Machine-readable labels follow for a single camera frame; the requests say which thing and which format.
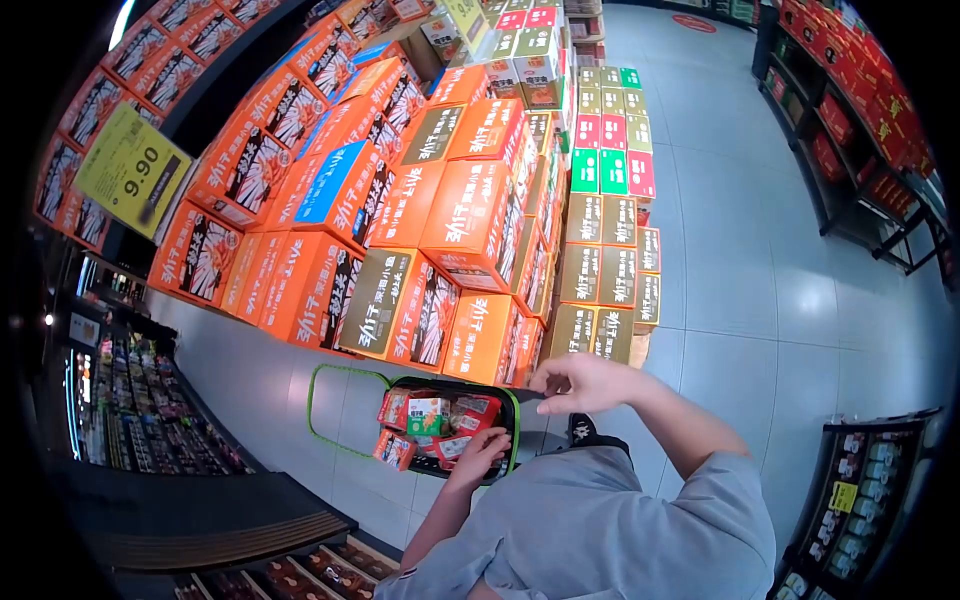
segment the hand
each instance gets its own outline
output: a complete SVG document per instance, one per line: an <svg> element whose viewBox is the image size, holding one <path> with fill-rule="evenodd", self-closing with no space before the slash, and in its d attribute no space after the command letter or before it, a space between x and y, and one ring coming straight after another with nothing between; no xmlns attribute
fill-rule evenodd
<svg viewBox="0 0 960 600"><path fill-rule="evenodd" d="M650 378L591 352L570 352L540 363L529 387L546 396L541 415L595 413L637 397Z"/></svg>
<svg viewBox="0 0 960 600"><path fill-rule="evenodd" d="M467 443L464 453L457 459L457 466L446 480L445 488L469 490L473 493L480 487L493 461L506 456L510 449L510 436L504 427L491 427L477 432Z"/></svg>

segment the price sign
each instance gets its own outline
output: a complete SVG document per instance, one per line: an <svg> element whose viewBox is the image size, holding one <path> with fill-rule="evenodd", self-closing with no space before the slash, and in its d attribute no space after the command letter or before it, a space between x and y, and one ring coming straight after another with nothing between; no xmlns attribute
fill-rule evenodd
<svg viewBox="0 0 960 600"><path fill-rule="evenodd" d="M438 0L437 4L446 7L453 25L467 45L471 56L476 56L483 39L490 31L490 24L480 12L479 0Z"/></svg>
<svg viewBox="0 0 960 600"><path fill-rule="evenodd" d="M854 484L843 481L833 482L833 494L830 495L828 507L834 511L849 513L853 510L854 500L856 500L856 486Z"/></svg>
<svg viewBox="0 0 960 600"><path fill-rule="evenodd" d="M120 221L153 237L191 162L122 102L86 154L74 185Z"/></svg>

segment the store aisle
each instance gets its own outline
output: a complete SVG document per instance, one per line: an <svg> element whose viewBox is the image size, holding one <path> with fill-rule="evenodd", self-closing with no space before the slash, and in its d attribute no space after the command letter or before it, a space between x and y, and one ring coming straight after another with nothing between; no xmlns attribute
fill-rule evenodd
<svg viewBox="0 0 960 600"><path fill-rule="evenodd" d="M762 465L782 551L803 505L820 428L834 412L870 418L946 402L937 265L904 277L846 242L821 238L794 157L750 73L755 36L705 34L669 11L605 4L608 64L637 69L655 142L662 243L661 327L645 369L727 420ZM314 438L310 377L348 361L294 348L183 302L154 295L155 318L181 331L178 363L224 426L271 468L404 547L441 480L397 473ZM409 370L352 364L391 376ZM317 432L369 452L376 383L323 370ZM562 435L565 420L521 413L524 431ZM631 445L637 475L671 499L682 481L628 409L597 416ZM540 449L542 436L523 456Z"/></svg>

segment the round floor sticker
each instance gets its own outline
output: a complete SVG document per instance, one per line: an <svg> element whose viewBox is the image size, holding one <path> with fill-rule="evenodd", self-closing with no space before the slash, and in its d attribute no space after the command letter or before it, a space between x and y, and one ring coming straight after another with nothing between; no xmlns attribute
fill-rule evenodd
<svg viewBox="0 0 960 600"><path fill-rule="evenodd" d="M717 32L717 28L707 23L704 19L698 19L697 17L690 16L689 14L674 14L673 20L677 21L688 29L704 32L705 34L715 34Z"/></svg>

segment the shoe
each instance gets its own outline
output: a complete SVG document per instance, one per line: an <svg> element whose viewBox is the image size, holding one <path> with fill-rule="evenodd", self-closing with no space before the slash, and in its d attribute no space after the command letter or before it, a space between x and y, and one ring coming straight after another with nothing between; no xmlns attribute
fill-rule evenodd
<svg viewBox="0 0 960 600"><path fill-rule="evenodd" d="M566 426L566 439L570 445L578 445L587 438L597 435L593 420L584 413L571 413Z"/></svg>

